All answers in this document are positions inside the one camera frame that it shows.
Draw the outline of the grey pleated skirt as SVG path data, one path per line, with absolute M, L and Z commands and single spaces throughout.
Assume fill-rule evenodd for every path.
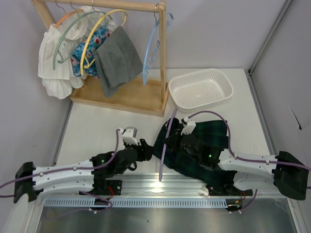
M 112 97 L 119 87 L 135 79 L 143 69 L 142 61 L 130 37 L 118 26 L 94 53 L 102 92 Z

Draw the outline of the yellow hanger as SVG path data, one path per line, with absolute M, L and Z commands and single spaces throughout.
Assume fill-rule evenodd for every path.
M 95 62 L 95 59 L 92 61 L 92 62 L 89 62 L 87 61 L 87 65 L 84 65 L 83 62 L 86 58 L 85 56 L 85 53 L 86 53 L 86 50 L 87 50 L 87 47 L 88 47 L 88 44 L 90 42 L 90 39 L 92 37 L 92 35 L 94 34 L 94 32 L 97 30 L 97 29 L 100 29 L 103 25 L 106 25 L 107 28 L 110 30 L 110 34 L 116 29 L 116 24 L 113 20 L 110 19 L 110 16 L 112 13 L 114 12 L 121 12 L 121 17 L 123 19 L 123 23 L 126 22 L 127 20 L 127 17 L 128 17 L 128 13 L 126 10 L 122 10 L 122 9 L 115 9 L 115 10 L 111 10 L 109 12 L 107 12 L 106 14 L 97 14 L 98 15 L 98 18 L 96 18 L 96 23 L 93 25 L 93 28 L 91 29 L 90 33 L 88 34 L 88 38 L 86 39 L 86 43 L 85 43 L 85 47 L 84 47 L 84 50 L 82 52 L 82 58 L 81 58 L 81 61 L 80 61 L 80 70 L 81 70 L 81 76 L 84 76 L 86 74 L 84 74 L 84 68 L 89 68 L 90 65 L 92 63 Z

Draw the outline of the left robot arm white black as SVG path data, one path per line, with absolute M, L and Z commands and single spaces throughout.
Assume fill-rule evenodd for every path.
M 100 153 L 69 166 L 36 167 L 33 162 L 24 163 L 15 174 L 13 202 L 17 203 L 25 194 L 29 202 L 39 195 L 56 193 L 105 195 L 106 179 L 136 170 L 137 162 L 149 161 L 153 155 L 153 147 L 144 139 L 137 145 L 124 146 L 118 152 Z

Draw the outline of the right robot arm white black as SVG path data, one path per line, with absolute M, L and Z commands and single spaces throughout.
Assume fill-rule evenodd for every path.
M 164 139 L 172 152 L 182 152 L 196 164 L 209 171 L 225 171 L 228 178 L 221 186 L 229 191 L 235 187 L 278 190 L 294 200 L 305 200 L 310 169 L 286 151 L 278 155 L 232 155 L 230 150 L 209 146 L 195 134 L 183 134 L 180 130 Z

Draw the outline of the light blue hanger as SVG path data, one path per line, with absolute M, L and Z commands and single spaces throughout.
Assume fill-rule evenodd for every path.
M 155 18 L 155 25 L 152 29 L 152 32 L 150 34 L 147 46 L 146 46 L 146 50 L 145 50 L 145 55 L 144 55 L 144 61 L 143 61 L 143 68 L 142 68 L 142 84 L 146 85 L 147 81 L 148 81 L 148 77 L 149 77 L 149 71 L 152 69 L 153 67 L 153 63 L 156 59 L 156 56 L 160 50 L 160 41 L 157 40 L 156 41 L 156 47 L 153 48 L 152 50 L 152 54 L 151 54 L 151 45 L 153 42 L 153 38 L 154 35 L 156 33 L 157 28 L 159 27 L 159 23 L 160 23 L 160 19 L 156 18 L 156 8 L 160 5 L 160 3 L 157 3 L 155 5 L 155 9 L 154 9 L 154 18 Z

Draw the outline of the green hanger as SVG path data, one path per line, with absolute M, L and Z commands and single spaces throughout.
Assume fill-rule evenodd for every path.
M 78 40 L 79 38 L 82 38 L 85 33 L 86 33 L 86 25 L 87 23 L 84 23 L 84 18 L 87 17 L 88 15 L 91 15 L 91 14 L 94 14 L 94 13 L 97 13 L 97 14 L 106 14 L 107 12 L 104 12 L 104 11 L 100 11 L 98 8 L 94 8 L 93 5 L 91 6 L 91 11 L 87 12 L 86 9 L 82 9 L 83 12 L 80 12 L 79 13 L 79 16 L 77 16 L 76 19 L 74 19 L 71 24 L 68 24 L 66 25 L 66 29 L 64 30 L 64 33 L 62 34 L 62 36 L 60 37 L 59 41 L 58 41 L 58 44 L 55 48 L 55 51 L 54 51 L 54 54 L 53 54 L 53 58 L 52 58 L 52 67 L 53 67 L 53 70 L 56 70 L 56 58 L 57 58 L 57 54 L 59 53 L 59 49 L 61 47 L 61 44 L 63 42 L 64 39 L 66 39 L 66 35 L 68 34 L 68 32 L 71 30 L 71 28 L 76 24 L 78 23 L 80 20 L 82 20 L 83 22 L 81 23 L 82 24 L 82 29 L 81 29 L 81 33 L 78 33 L 78 31 L 80 29 L 76 29 L 74 30 L 74 37 L 72 39 L 69 39 L 69 40 Z

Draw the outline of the orange hanger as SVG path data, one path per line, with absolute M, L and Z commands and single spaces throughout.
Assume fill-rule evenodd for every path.
M 73 11 L 70 12 L 70 13 L 66 13 L 65 9 L 62 8 L 63 11 L 64 11 L 64 13 L 65 13 L 65 15 L 64 15 L 57 23 L 55 23 L 55 25 L 54 25 L 55 28 L 57 28 L 59 25 L 61 25 L 61 24 L 63 23 L 63 21 L 65 21 L 68 17 L 70 17 L 70 16 L 72 16 L 72 15 L 74 15 L 74 14 L 76 14 L 77 16 L 79 16 L 79 13 L 80 13 L 80 12 L 83 12 L 83 10 L 80 9 L 80 8 L 74 8 L 74 7 L 72 6 L 72 4 L 71 4 L 71 1 L 69 1 L 69 4 L 70 4 L 70 6 L 72 7 Z

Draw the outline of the white perforated plastic basket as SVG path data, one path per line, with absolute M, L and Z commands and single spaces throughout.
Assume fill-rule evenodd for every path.
M 234 94 L 228 77 L 215 68 L 174 77 L 169 81 L 168 88 L 177 109 L 183 113 L 220 105 Z

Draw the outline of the wooden clothes rack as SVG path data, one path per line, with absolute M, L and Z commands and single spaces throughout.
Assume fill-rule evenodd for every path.
M 159 36 L 160 36 L 160 81 L 148 80 L 146 85 L 142 84 L 142 72 L 132 81 L 125 83 L 119 87 L 119 90 L 110 98 L 106 98 L 102 92 L 102 86 L 99 75 L 97 77 L 86 75 L 83 79 L 83 86 L 74 88 L 68 96 L 72 101 L 101 106 L 111 109 L 123 111 L 163 116 L 168 99 L 167 84 L 166 84 L 166 3 L 159 2 L 160 5 L 155 10 L 155 16 L 160 19 Z M 100 11 L 109 12 L 115 9 L 129 11 L 154 12 L 156 4 L 118 1 L 118 0 L 80 0 L 78 1 L 79 8 L 81 6 L 92 6 L 100 9 Z M 44 22 L 47 30 L 54 22 L 52 15 L 44 0 L 35 0 L 33 5 Z M 121 12 L 114 12 L 110 19 L 113 20 L 116 26 L 123 28 L 129 23 L 129 16 L 125 23 L 121 17 Z

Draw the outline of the white pleated garment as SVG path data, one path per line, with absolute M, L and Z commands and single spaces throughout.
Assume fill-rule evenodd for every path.
M 65 99 L 74 88 L 82 87 L 82 80 L 86 78 L 86 75 L 75 76 L 69 56 L 87 39 L 104 12 L 97 13 L 100 9 L 91 6 L 81 6 L 80 9 L 60 25 L 51 24 L 41 42 L 38 76 L 51 97 Z

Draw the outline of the blue floral garment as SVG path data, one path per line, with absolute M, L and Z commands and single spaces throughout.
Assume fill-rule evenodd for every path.
M 85 60 L 83 62 L 84 65 L 87 65 L 87 61 L 92 62 L 94 60 L 94 53 L 102 43 L 110 36 L 110 30 L 107 28 L 106 25 L 103 25 L 100 29 L 97 29 L 94 34 L 92 35 L 90 42 L 88 44 L 86 53 L 85 53 Z M 80 61 L 82 58 L 82 52 L 85 47 L 86 40 L 81 42 L 73 53 L 70 56 L 70 61 L 72 64 L 73 74 L 76 77 L 81 76 L 80 70 Z M 92 63 L 89 68 L 84 68 L 84 74 L 91 75 L 91 76 L 98 76 L 98 71 L 96 68 L 95 63 Z

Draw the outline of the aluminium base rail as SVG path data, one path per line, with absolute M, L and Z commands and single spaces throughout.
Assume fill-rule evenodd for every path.
M 77 194 L 90 191 L 96 182 L 103 180 L 122 180 L 121 195 L 209 195 L 206 184 L 202 181 L 177 174 L 167 174 L 159 181 L 154 174 L 124 174 L 114 178 L 97 178 L 90 170 L 50 170 L 38 173 L 32 178 L 32 184 L 33 189 L 42 195 Z

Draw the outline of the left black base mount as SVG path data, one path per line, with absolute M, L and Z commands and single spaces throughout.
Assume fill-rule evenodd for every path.
M 98 196 L 120 196 L 122 180 L 103 180 L 96 182 L 88 193 Z

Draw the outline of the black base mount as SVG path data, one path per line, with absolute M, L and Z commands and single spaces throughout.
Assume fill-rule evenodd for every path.
M 239 190 L 238 188 L 227 185 L 227 186 L 211 186 L 206 185 L 208 189 L 208 193 L 210 196 L 252 196 L 253 191 L 251 189 L 247 189 L 246 191 Z
M 96 182 L 88 193 L 98 196 L 120 196 L 122 180 L 103 180 Z

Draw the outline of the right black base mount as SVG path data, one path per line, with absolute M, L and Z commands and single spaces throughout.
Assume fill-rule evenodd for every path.
M 238 188 L 227 185 L 227 186 L 211 186 L 206 185 L 208 189 L 208 193 L 210 196 L 252 196 L 253 191 L 251 189 L 247 189 L 246 191 L 239 190 Z

